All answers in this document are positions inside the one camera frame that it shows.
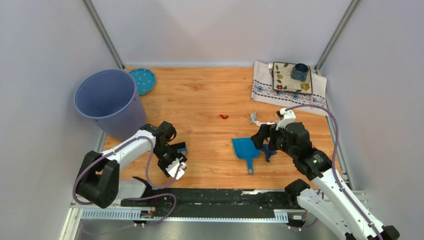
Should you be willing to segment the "blue plastic dustpan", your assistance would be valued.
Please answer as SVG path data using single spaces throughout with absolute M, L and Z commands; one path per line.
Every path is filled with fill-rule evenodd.
M 245 160 L 247 173 L 253 175 L 253 160 L 261 155 L 261 150 L 256 149 L 249 137 L 232 138 L 231 142 L 236 157 L 240 160 Z

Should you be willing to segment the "dark blue paper scrap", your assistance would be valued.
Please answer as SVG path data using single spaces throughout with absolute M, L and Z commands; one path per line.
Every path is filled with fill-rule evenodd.
M 262 147 L 262 149 L 261 149 L 261 151 L 264 153 L 264 155 L 265 155 L 265 161 L 267 163 L 270 163 L 271 162 L 270 161 L 270 158 L 272 156 L 274 156 L 274 155 L 277 154 L 277 151 L 276 150 L 270 150 L 269 149 L 269 145 L 268 144 L 264 144 L 263 147 Z

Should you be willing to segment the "grey white paper scrap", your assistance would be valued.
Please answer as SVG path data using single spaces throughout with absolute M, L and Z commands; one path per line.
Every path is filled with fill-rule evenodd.
M 257 111 L 255 111 L 250 114 L 249 122 L 251 124 L 255 124 L 260 127 L 261 125 L 273 125 L 273 124 L 276 124 L 278 121 L 267 121 L 267 122 L 259 121 L 257 120 Z

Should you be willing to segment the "blue hand brush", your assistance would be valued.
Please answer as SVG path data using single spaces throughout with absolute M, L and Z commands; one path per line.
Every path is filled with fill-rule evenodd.
M 185 142 L 179 142 L 175 144 L 170 144 L 169 147 L 174 150 L 178 150 L 184 156 L 188 155 L 188 148 Z

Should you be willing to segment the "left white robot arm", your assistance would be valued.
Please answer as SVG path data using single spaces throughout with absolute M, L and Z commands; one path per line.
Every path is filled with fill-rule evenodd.
M 153 194 L 147 187 L 156 188 L 149 178 L 121 179 L 120 174 L 139 156 L 148 153 L 148 163 L 157 157 L 157 165 L 166 177 L 179 180 L 187 169 L 187 157 L 169 143 L 176 137 L 174 126 L 163 121 L 159 126 L 143 125 L 134 135 L 119 145 L 103 152 L 88 152 L 81 164 L 72 188 L 72 197 L 80 205 L 94 204 L 102 209 L 115 200 L 134 200 L 140 207 L 148 207 Z

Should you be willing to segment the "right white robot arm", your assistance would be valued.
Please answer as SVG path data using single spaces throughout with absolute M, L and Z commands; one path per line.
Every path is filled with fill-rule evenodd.
M 333 169 L 330 158 L 313 147 L 310 134 L 301 122 L 289 123 L 284 128 L 262 124 L 250 139 L 259 150 L 268 139 L 268 149 L 290 156 L 296 169 L 328 198 L 323 200 L 305 181 L 297 179 L 284 189 L 289 208 L 301 207 L 311 212 L 341 240 L 399 239 L 399 231 L 369 212 Z

